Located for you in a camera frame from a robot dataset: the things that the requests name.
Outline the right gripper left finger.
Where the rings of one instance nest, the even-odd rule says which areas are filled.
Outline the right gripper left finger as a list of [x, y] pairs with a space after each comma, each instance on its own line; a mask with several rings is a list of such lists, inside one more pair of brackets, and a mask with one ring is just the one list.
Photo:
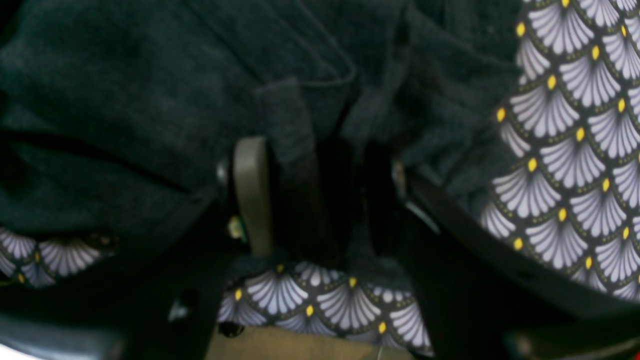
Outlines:
[[1, 298], [1, 347], [28, 360], [201, 360], [227, 267], [274, 248], [270, 154], [245, 137], [142, 239], [38, 291]]

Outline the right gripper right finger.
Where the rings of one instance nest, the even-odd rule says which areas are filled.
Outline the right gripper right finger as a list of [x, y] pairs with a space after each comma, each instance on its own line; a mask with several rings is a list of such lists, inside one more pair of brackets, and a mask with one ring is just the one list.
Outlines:
[[633, 360], [639, 306], [496, 241], [437, 185], [367, 148], [377, 255], [400, 262], [438, 360]]

